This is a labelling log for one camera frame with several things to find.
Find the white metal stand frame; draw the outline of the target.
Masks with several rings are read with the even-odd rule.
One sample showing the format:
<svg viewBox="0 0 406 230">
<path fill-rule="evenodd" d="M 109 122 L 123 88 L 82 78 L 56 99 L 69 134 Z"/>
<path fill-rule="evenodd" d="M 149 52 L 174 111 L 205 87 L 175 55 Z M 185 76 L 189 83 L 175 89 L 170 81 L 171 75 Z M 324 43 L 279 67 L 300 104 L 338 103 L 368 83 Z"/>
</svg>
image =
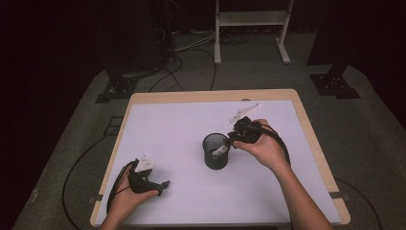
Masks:
<svg viewBox="0 0 406 230">
<path fill-rule="evenodd" d="M 287 8 L 282 11 L 221 11 L 220 0 L 215 0 L 214 14 L 214 63 L 221 63 L 220 29 L 222 27 L 281 26 L 282 31 L 276 38 L 282 62 L 289 64 L 290 57 L 284 41 L 290 22 L 294 0 L 288 0 Z"/>
</svg>

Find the person's left hand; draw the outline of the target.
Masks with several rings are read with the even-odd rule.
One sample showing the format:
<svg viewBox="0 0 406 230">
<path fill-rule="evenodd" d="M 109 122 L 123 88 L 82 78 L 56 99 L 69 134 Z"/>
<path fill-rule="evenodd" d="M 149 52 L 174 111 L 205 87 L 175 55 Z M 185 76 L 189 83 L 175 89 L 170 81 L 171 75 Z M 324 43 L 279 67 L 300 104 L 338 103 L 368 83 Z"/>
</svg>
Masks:
<svg viewBox="0 0 406 230">
<path fill-rule="evenodd" d="M 111 201 L 110 209 L 108 211 L 105 221 L 114 224 L 123 223 L 135 209 L 144 201 L 158 195 L 156 190 L 148 191 L 141 194 L 134 193 L 129 187 L 128 174 L 132 167 L 128 166 L 120 182 L 114 198 Z"/>
</svg>

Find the black mesh cup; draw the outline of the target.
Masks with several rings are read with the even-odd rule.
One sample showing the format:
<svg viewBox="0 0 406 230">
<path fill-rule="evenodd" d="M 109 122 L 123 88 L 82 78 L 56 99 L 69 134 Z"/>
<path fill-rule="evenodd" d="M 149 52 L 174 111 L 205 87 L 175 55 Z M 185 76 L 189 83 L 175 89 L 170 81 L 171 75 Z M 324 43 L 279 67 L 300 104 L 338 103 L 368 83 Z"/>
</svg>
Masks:
<svg viewBox="0 0 406 230">
<path fill-rule="evenodd" d="M 221 170 L 228 164 L 229 151 L 219 157 L 212 156 L 214 150 L 221 146 L 227 146 L 225 139 L 226 136 L 221 133 L 211 133 L 204 138 L 202 148 L 204 150 L 204 161 L 208 168 L 212 170 Z"/>
</svg>

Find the black stand with base plate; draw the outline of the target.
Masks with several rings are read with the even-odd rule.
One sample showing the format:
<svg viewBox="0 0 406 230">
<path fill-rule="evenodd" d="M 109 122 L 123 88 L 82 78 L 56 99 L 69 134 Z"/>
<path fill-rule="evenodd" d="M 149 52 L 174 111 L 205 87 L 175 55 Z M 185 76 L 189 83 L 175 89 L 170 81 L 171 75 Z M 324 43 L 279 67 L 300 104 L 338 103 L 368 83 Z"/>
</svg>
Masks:
<svg viewBox="0 0 406 230">
<path fill-rule="evenodd" d="M 335 96 L 339 100 L 359 99 L 357 91 L 344 78 L 348 65 L 334 63 L 327 73 L 311 74 L 310 78 L 321 96 Z"/>
<path fill-rule="evenodd" d="M 107 104 L 112 100 L 129 99 L 135 92 L 137 81 L 125 78 L 120 73 L 107 73 L 109 81 L 95 100 L 96 104 Z"/>
</svg>

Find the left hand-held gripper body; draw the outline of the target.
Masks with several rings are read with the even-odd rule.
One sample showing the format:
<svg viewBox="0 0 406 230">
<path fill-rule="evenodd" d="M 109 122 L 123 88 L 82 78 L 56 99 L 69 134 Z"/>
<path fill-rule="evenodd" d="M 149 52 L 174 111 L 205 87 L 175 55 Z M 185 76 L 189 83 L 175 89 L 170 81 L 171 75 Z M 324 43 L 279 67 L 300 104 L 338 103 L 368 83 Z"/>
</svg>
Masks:
<svg viewBox="0 0 406 230">
<path fill-rule="evenodd" d="M 131 190 L 135 194 L 142 194 L 149 191 L 157 191 L 162 193 L 162 185 L 148 180 L 152 173 L 154 164 L 151 163 L 145 156 L 141 159 L 136 158 L 130 163 L 131 170 L 127 176 Z"/>
</svg>

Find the white rectangular eraser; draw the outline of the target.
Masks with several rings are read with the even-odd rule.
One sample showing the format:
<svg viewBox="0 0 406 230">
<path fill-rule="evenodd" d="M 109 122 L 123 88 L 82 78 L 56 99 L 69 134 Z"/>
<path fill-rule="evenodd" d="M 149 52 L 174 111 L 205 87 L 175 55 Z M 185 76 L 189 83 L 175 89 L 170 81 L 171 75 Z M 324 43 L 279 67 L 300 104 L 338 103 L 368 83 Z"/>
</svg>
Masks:
<svg viewBox="0 0 406 230">
<path fill-rule="evenodd" d="M 229 150 L 227 146 L 221 146 L 212 152 L 213 157 L 219 157 Z"/>
</svg>

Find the wooden table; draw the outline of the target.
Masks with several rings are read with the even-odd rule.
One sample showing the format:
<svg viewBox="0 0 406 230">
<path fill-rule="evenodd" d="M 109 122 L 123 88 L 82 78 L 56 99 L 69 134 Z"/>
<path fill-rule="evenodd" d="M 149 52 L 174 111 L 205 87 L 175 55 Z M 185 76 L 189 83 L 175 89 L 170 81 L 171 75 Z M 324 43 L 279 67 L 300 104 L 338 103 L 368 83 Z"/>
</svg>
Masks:
<svg viewBox="0 0 406 230">
<path fill-rule="evenodd" d="M 229 90 L 229 91 L 196 91 L 196 92 L 164 92 L 164 93 L 135 93 L 131 96 L 126 109 L 121 130 L 113 149 L 104 176 L 100 193 L 102 201 L 95 205 L 91 223 L 100 226 L 106 217 L 106 197 L 110 193 L 113 182 L 108 180 L 116 156 L 116 148 L 122 136 L 122 130 L 127 120 L 129 108 L 134 104 L 184 104 L 184 103 L 219 103 L 246 102 L 256 103 L 260 107 L 248 116 L 251 119 L 263 118 L 268 121 L 287 145 L 291 166 L 294 173 L 321 208 L 328 220 L 334 225 L 345 225 L 350 222 L 350 214 L 342 198 L 332 199 L 329 192 L 339 192 L 332 177 L 327 161 L 321 150 L 315 132 L 306 115 L 298 93 L 293 89 L 263 89 L 263 90 Z M 279 225 L 186 225 L 186 226 L 258 226 Z M 152 226 L 181 228 L 186 226 Z"/>
</svg>

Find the person's right hand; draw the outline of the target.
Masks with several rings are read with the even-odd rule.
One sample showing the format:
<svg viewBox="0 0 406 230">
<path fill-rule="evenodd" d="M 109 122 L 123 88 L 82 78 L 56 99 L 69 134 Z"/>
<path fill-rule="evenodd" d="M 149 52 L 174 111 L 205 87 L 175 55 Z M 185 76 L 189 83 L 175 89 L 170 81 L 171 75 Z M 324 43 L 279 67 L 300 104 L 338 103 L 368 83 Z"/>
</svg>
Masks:
<svg viewBox="0 0 406 230">
<path fill-rule="evenodd" d="M 236 141 L 239 149 L 253 155 L 264 167 L 274 174 L 285 173 L 290 170 L 281 145 L 271 136 L 262 134 L 255 144 Z"/>
</svg>

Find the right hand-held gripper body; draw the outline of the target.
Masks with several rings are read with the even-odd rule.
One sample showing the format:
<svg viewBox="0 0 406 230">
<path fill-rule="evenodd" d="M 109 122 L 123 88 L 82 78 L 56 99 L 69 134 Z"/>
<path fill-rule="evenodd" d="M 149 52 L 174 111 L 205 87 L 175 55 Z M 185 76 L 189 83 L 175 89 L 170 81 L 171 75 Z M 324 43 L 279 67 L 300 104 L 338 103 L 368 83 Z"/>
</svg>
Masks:
<svg viewBox="0 0 406 230">
<path fill-rule="evenodd" d="M 237 113 L 229 120 L 233 129 L 229 133 L 234 133 L 235 141 L 254 144 L 260 137 L 260 133 L 255 130 L 256 125 L 251 121 L 248 115 L 260 107 L 259 103 L 249 105 L 237 110 Z"/>
</svg>

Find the dark equipment rack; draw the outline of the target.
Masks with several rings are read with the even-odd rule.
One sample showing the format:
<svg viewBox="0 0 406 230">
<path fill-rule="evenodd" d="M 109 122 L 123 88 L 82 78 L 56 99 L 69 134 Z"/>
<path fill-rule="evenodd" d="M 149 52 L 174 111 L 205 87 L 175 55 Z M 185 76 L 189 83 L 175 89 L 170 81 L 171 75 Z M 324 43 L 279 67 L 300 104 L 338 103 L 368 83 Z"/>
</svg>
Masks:
<svg viewBox="0 0 406 230">
<path fill-rule="evenodd" d="M 169 0 L 108 0 L 124 58 L 141 70 L 162 68 L 172 48 Z"/>
</svg>

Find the white table mat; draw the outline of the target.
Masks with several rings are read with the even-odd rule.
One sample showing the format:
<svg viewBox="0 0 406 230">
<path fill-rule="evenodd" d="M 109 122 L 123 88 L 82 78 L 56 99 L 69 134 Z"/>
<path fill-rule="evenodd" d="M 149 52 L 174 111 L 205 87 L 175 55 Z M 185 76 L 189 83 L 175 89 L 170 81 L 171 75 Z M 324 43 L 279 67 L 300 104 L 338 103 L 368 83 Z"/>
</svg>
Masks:
<svg viewBox="0 0 406 230">
<path fill-rule="evenodd" d="M 280 184 L 252 155 L 231 149 L 227 165 L 212 170 L 202 142 L 230 132 L 246 102 L 146 103 L 129 108 L 110 182 L 128 162 L 145 157 L 155 167 L 149 180 L 168 182 L 161 195 L 142 203 L 126 220 L 133 226 L 254 225 L 290 220 Z"/>
</svg>

